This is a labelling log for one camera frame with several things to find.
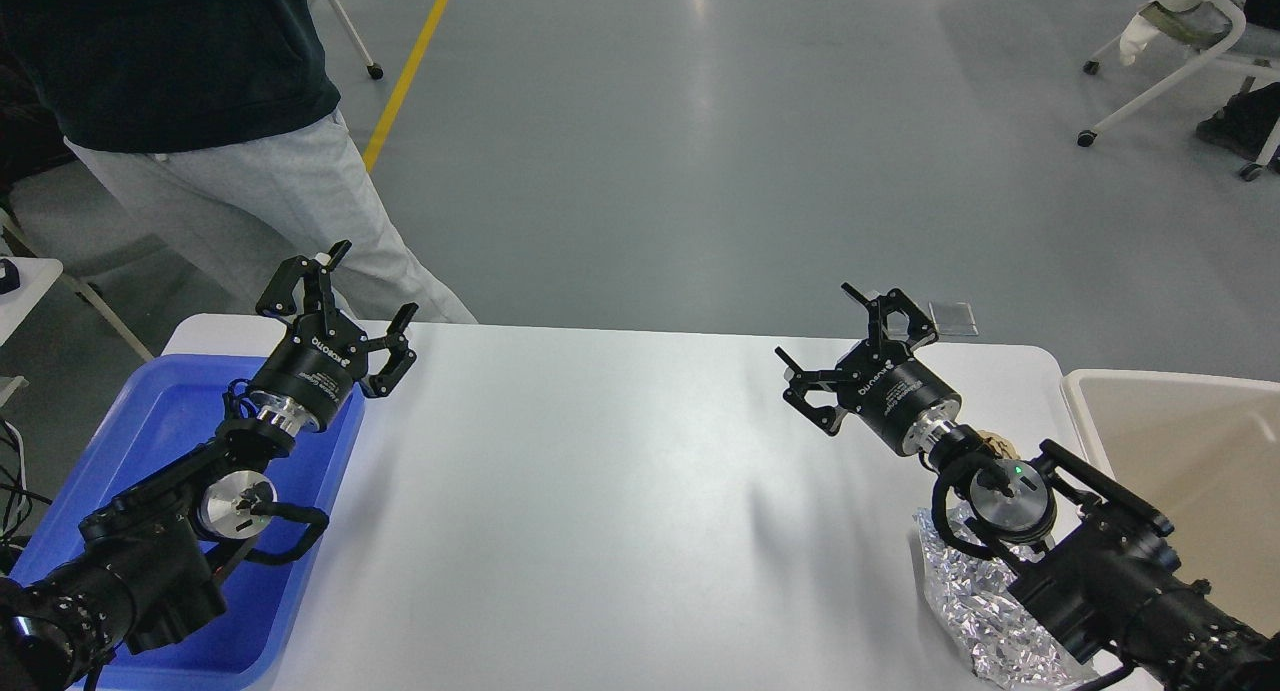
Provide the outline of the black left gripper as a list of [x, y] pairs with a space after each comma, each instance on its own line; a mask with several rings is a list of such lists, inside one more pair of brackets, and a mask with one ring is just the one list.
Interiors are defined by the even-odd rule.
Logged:
[[[305, 415], [303, 427], [317, 433], [330, 426], [357, 381], [366, 398], [387, 398], [417, 360], [406, 331], [419, 305], [402, 305], [381, 337], [369, 337], [339, 314], [332, 276], [351, 248], [351, 241], [338, 241], [314, 258], [284, 258], [256, 299], [259, 316], [294, 321], [251, 377], [250, 399]], [[369, 372], [369, 354], [383, 351], [387, 362]]]

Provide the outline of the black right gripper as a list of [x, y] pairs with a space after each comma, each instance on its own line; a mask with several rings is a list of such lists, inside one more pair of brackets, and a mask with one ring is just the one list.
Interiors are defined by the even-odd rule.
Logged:
[[[925, 439], [929, 433], [955, 425], [961, 408], [957, 392], [914, 357], [919, 346], [940, 339], [933, 319], [897, 287], [882, 296], [864, 296], [851, 284], [841, 284], [841, 290], [865, 308], [865, 339], [838, 369], [803, 369], [777, 346], [774, 354], [786, 367], [782, 399], [829, 438], [851, 412], [899, 456], [927, 453], [933, 445]], [[838, 401], [814, 407], [806, 399], [810, 392]]]

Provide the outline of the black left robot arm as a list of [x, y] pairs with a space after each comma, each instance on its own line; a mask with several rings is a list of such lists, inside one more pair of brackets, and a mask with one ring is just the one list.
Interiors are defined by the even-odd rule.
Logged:
[[256, 311], [285, 335], [253, 377], [228, 385], [207, 441], [86, 514], [78, 557], [31, 585], [3, 581], [5, 690], [95, 688], [119, 646], [178, 644], [221, 616], [239, 563], [291, 564], [323, 536], [328, 514], [282, 502], [269, 465], [301, 433], [326, 431], [355, 386], [384, 398], [417, 360], [406, 337], [417, 305], [383, 337], [338, 308], [332, 276], [349, 250], [338, 241], [280, 264]]

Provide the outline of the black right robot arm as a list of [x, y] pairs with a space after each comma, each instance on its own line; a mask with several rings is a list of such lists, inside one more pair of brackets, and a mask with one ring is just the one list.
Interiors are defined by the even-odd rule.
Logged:
[[1277, 639], [1215, 607], [1207, 581], [1178, 580], [1166, 514], [1057, 441], [1042, 441], [1033, 459], [998, 454], [957, 421], [957, 392], [916, 360], [919, 346], [938, 339], [933, 319], [900, 289], [844, 290], [865, 308], [867, 335], [833, 369], [803, 369], [783, 354], [783, 399], [831, 436], [856, 416], [896, 454], [932, 470], [941, 540], [1001, 560], [1014, 599], [1076, 662], [1103, 650], [1120, 660], [1089, 688], [1135, 669], [1166, 690], [1277, 687]]

